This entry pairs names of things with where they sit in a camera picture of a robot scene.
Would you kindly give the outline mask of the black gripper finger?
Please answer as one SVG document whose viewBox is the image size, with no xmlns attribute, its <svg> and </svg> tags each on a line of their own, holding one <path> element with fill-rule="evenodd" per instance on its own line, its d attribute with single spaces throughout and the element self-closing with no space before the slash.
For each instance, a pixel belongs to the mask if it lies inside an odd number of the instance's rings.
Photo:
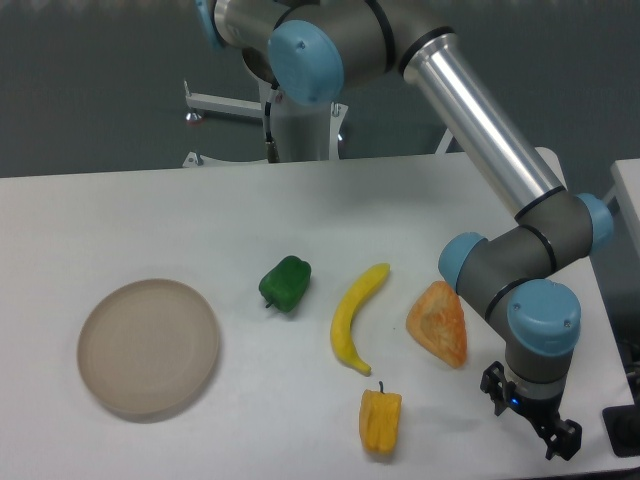
<svg viewBox="0 0 640 480">
<path fill-rule="evenodd" d="M 514 384 L 506 379 L 504 366 L 499 361 L 493 362 L 483 371 L 480 390 L 490 397 L 495 416 L 512 408 Z"/>
<path fill-rule="evenodd" d="M 532 419 L 530 423 L 546 445 L 547 460 L 559 457 L 569 461 L 580 450 L 582 427 L 577 422 L 552 417 Z"/>
</svg>

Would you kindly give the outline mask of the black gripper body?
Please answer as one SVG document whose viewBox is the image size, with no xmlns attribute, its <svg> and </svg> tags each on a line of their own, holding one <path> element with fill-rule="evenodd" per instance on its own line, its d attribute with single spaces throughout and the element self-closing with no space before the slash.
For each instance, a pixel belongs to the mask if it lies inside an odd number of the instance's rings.
<svg viewBox="0 0 640 480">
<path fill-rule="evenodd" d="M 507 375 L 502 381 L 504 409 L 528 420 L 539 436 L 557 436 L 566 430 L 559 414 L 565 386 L 565 376 L 550 383 L 535 383 Z"/>
</svg>

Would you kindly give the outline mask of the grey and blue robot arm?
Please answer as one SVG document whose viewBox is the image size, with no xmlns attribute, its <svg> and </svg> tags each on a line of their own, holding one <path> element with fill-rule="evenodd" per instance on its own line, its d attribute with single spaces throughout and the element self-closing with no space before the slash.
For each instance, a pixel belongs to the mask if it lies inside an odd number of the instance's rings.
<svg viewBox="0 0 640 480">
<path fill-rule="evenodd" d="M 494 240 L 459 235 L 439 258 L 445 281 L 506 344 L 481 389 L 496 413 L 531 423 L 548 457 L 572 458 L 582 430 L 558 409 L 581 308 L 551 277 L 611 238 L 607 206 L 566 190 L 422 1 L 199 1 L 196 11 L 212 46 L 255 53 L 302 106 L 391 70 L 423 93 L 516 221 Z"/>
</svg>

